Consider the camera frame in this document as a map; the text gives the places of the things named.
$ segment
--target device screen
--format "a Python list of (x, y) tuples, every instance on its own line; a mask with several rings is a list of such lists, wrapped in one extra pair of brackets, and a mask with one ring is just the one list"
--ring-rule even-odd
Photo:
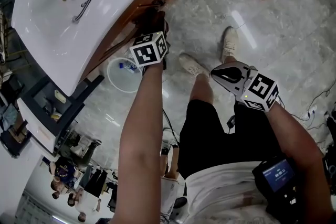
[(290, 167), (288, 161), (284, 159), (271, 168), (265, 170), (263, 175), (272, 190), (276, 192), (294, 177), (294, 171)]

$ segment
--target beige shoe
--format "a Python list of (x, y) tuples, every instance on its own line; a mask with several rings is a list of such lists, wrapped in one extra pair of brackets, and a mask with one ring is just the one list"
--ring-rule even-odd
[(225, 63), (227, 56), (235, 56), (237, 45), (239, 44), (238, 33), (235, 28), (229, 26), (224, 31), (224, 42), (221, 61)]
[(188, 71), (190, 74), (197, 77), (199, 74), (204, 74), (208, 78), (210, 77), (210, 72), (206, 68), (202, 67), (193, 57), (188, 54), (180, 54), (178, 57), (181, 66)]

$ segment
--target white box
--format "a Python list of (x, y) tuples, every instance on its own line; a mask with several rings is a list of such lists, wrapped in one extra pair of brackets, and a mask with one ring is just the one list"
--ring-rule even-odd
[(130, 47), (132, 56), (138, 67), (159, 63), (168, 52), (163, 32), (137, 37)]
[(241, 100), (252, 109), (269, 111), (279, 95), (277, 82), (257, 73), (241, 96)]

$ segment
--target white cube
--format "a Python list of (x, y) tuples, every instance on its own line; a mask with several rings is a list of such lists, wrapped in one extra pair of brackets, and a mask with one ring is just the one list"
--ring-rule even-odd
[(136, 65), (144, 67), (161, 62), (168, 47), (161, 31), (137, 37), (130, 50)]
[(240, 99), (249, 108), (269, 111), (278, 95), (277, 83), (269, 77), (257, 73)]

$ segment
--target black shorts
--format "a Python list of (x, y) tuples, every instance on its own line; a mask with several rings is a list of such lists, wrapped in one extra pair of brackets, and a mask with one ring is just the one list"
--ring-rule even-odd
[(178, 171), (184, 179), (221, 164), (266, 161), (281, 153), (263, 111), (236, 102), (236, 133), (226, 134), (213, 105), (192, 100), (180, 133)]

